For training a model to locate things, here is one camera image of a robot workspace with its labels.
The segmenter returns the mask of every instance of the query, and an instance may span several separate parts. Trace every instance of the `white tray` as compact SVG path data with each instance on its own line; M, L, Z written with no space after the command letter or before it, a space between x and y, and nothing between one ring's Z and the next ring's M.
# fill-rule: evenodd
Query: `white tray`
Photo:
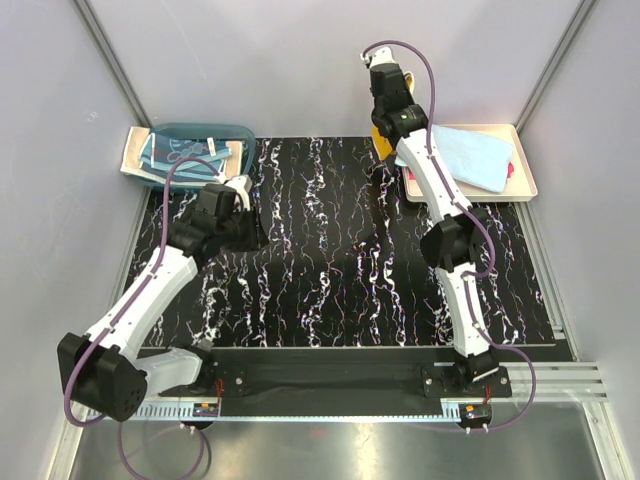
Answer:
M489 192L474 187L464 182L456 182L462 193L473 202L528 202L538 194L538 189L533 181L533 175L524 155L522 144L513 125L502 124L477 124L477 125L445 125L446 127L459 128L478 133L484 133L500 138L514 146L511 163L513 173L507 180L507 185L502 193ZM409 169L403 168L407 199L410 202L424 202L424 196L415 180L409 179Z

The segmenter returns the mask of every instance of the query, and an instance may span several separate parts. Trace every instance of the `white wall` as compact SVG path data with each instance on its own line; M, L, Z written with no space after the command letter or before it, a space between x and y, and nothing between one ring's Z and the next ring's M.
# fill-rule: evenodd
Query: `white wall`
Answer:
M432 61L439 123L514 123L578 0L92 0L155 124L262 136L369 135L359 53L396 38ZM424 70L417 99L428 101Z
M602 1L523 143L534 209L583 360L595 360L640 474L640 3Z
M67 0L0 2L0 477L40 478L62 412L56 347L102 316L141 189L133 118Z

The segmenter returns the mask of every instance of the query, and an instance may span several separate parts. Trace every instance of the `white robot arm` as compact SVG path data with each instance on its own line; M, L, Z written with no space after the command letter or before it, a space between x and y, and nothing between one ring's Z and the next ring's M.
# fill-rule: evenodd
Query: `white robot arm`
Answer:
M220 248L244 252L266 245L259 215L251 206L250 188L246 175L224 185L206 185L195 205L171 225L168 244L156 248L113 308L85 336L69 333L64 337L58 345L63 389L74 370L79 372L71 399L124 421L146 396L180 385L196 390L213 385L213 359L202 349L173 348L147 358L138 354L162 312ZM119 320L114 324L116 315ZM95 351L83 361L89 347Z
M374 97L372 120L373 139L384 160L393 150L411 169L427 199L432 220L436 224L421 241L427 263L435 267L442 284L453 324L453 346L458 354L457 368L463 384L476 382L498 370L489 343L478 329L485 330L480 301L472 275L475 272L478 232L461 212L471 209L471 202L460 192L442 161L433 135L432 155L426 146L430 121L422 108L413 101L413 77L404 74L389 47L363 57L371 76ZM474 321L465 297L465 282L469 282Z

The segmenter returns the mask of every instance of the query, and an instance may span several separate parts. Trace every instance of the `table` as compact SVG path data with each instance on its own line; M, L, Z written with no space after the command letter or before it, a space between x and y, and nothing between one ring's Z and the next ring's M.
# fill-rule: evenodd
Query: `table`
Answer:
M401 173L368 138L259 140L253 196L270 244L222 253L162 315L145 346L429 346L452 340L442 287L419 250L432 225L403 199ZM171 218L195 194L174 195ZM512 204L483 204L496 271L480 281L497 342L552 344L553 332ZM151 194L128 283L160 240L161 195ZM484 261L487 252L482 252Z

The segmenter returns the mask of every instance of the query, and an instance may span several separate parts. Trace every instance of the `purple cable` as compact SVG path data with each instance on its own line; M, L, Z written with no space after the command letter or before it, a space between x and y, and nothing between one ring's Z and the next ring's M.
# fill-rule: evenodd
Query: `purple cable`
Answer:
M413 45L410 45L406 42L400 41L400 40L383 40L381 42L376 42L372 45L369 45L364 52L362 52L362 55L366 55L367 53L369 53L371 50L373 50L374 48L378 48L381 47L383 45L398 45L400 47L404 47L407 48L408 50L411 50L413 53L415 53L418 58L420 58L420 60L422 60L422 63L424 64L425 68L427 69L427 73L429 74L429 81L431 83L431 102L429 104L429 121L427 122L427 153L429 154L429 158L431 159L431 161L433 162L433 165L436 169L436 172L438 173L438 177L440 177L440 181L442 182L444 188L447 190L447 194L449 195L449 198L451 199L452 202L455 202L455 194L453 193L453 190L451 189L451 187L449 186L449 182L447 182L447 179L445 178L444 172L442 171L442 169L440 168L440 165L438 164L435 156L433 155L433 145L431 144L431 129L432 129L432 125L433 125L433 114L435 111L435 98L436 98L436 84L435 84L435 77L433 74L433 69L431 68L431 64L429 63L429 60L427 60L427 57L425 57L423 55L423 53L418 50L416 47L414 47ZM487 269L484 272L472 272L472 271L465 271L462 272L462 278L464 279L464 277L470 275L473 276L475 278L484 278L487 277L491 274L491 272L493 271L494 267L495 267L495 263L496 263L496 249L495 249L495 245L493 244L493 240L491 239L491 235L489 235L489 231L486 229L486 227L484 225L482 225L482 222L480 220L478 220L478 218L471 213L468 209L466 209L465 207L463 207L460 203L455 202L454 205L462 212L464 213L467 218L469 218L469 220L471 220L474 225L482 232L482 235L484 236L486 242L487 242L487 246L489 247L489 265L487 266ZM529 370L531 371L531 395L529 395L529 400L527 401L527 404L525 405L525 407L522 409L522 411L516 415L513 419L511 419L510 421L502 424L502 425L498 425L497 427L492 427L490 430L491 431L497 431L497 430L503 430L505 428L508 428L510 426L512 426L513 424L515 424L518 420L520 420L531 408L531 405L533 404L533 400L536 396L536 389L537 389L537 377L536 377L536 371L535 368L533 366L533 363L531 362L531 359L529 358L529 356L524 353L522 350L520 350L517 347L514 347L512 345L499 345L497 343L495 343L491 337L489 335L487 335L487 333L482 330L482 328L480 328L478 320L476 318L476 314L475 311L473 310L473 303L471 301L471 291L469 290L469 282L464 282L464 289L465 289L465 296L467 298L467 306L469 307L469 312L471 313L471 318L473 320L473 326L474 328L478 331L478 333L480 334L480 336L489 344L491 345L493 348L497 349L497 350L507 350L507 351L511 351L513 353L515 353L516 355L520 356L529 366ZM444 428L437 428L437 427L429 427L426 428L427 430L433 430L436 432L451 432L451 430L448 429L444 429Z
M129 472L129 474L133 478L136 478L137 480L151 480L150 478L145 477L144 475L140 475L138 472L136 472L133 466L129 463L129 460L127 459L127 455L124 452L124 444L122 442L122 425L123 425L122 423L118 425L118 453L120 454L120 460L122 461L124 468L126 468L127 472ZM167 433L168 431L170 431L170 429L163 430L162 432L160 432L160 434L154 436L154 439L157 439L158 437L162 436L164 433ZM191 469L181 477L176 478L176 480L188 480L189 478L191 478L193 474L196 473L196 470L200 466L200 463L202 462L202 458L204 457L204 448L205 448L205 442L206 442L205 436L200 430L196 429L194 431L198 433L198 437L200 438L200 453L198 454L198 458L196 460L196 463L194 463L193 467L191 467Z
M178 425L173 425L172 427L167 427L164 430L160 430L158 433L156 433L155 435L153 435L151 438L147 438L142 445L140 445L138 448L136 448L135 450L133 450L132 452L129 452L127 454L127 460L135 457L137 454L139 454L140 452L142 452L145 448L147 448L149 445L151 445L153 442L155 442L156 440L158 440L159 438L164 437L167 433L171 433L171 432L175 432L176 430L180 430L180 424Z

